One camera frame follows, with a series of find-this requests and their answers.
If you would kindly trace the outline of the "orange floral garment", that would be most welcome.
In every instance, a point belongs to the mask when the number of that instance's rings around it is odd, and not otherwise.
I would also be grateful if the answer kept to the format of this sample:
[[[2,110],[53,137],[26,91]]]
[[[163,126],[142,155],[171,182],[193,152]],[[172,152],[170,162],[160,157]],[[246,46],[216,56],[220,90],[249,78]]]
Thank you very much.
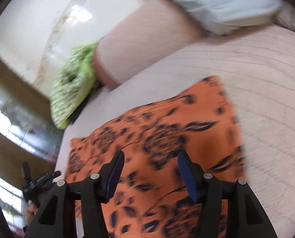
[[[66,180],[84,180],[123,151],[115,195],[102,206],[109,236],[192,237],[200,205],[188,197],[179,171],[182,150],[220,180],[245,177],[238,121],[217,76],[72,139]]]

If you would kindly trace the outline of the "green patterned pillow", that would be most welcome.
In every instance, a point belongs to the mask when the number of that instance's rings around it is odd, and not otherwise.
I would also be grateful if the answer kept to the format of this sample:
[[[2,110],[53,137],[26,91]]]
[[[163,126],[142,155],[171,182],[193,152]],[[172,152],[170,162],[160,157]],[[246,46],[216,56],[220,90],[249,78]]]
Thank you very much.
[[[86,99],[97,77],[93,68],[93,52],[98,43],[77,47],[55,76],[51,94],[51,118],[60,130],[70,124],[69,117]]]

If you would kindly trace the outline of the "quilted pink mattress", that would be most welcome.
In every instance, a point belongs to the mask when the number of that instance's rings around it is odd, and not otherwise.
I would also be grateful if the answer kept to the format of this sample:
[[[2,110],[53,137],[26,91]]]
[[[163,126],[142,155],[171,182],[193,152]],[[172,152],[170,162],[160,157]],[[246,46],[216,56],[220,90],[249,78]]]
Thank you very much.
[[[101,89],[64,132],[56,168],[66,180],[71,140],[129,110],[217,76],[238,121],[245,179],[278,237],[295,235],[295,33],[276,25],[207,38]]]

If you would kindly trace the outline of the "pink bolster cushion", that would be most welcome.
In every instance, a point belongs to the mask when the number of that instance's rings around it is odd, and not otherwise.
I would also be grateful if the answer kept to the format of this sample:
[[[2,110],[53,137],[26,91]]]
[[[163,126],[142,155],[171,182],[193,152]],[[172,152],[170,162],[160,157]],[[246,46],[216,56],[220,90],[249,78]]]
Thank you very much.
[[[93,68],[103,85],[115,89],[203,35],[200,24],[182,7],[149,0],[99,40]]]

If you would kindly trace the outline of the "light blue pillow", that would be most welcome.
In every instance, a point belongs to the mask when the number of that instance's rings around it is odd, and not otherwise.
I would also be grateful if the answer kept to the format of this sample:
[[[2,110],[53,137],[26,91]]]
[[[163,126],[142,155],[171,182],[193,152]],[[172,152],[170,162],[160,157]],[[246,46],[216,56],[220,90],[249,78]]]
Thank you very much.
[[[282,0],[170,0],[200,22],[211,35],[229,35],[243,27],[271,22]]]

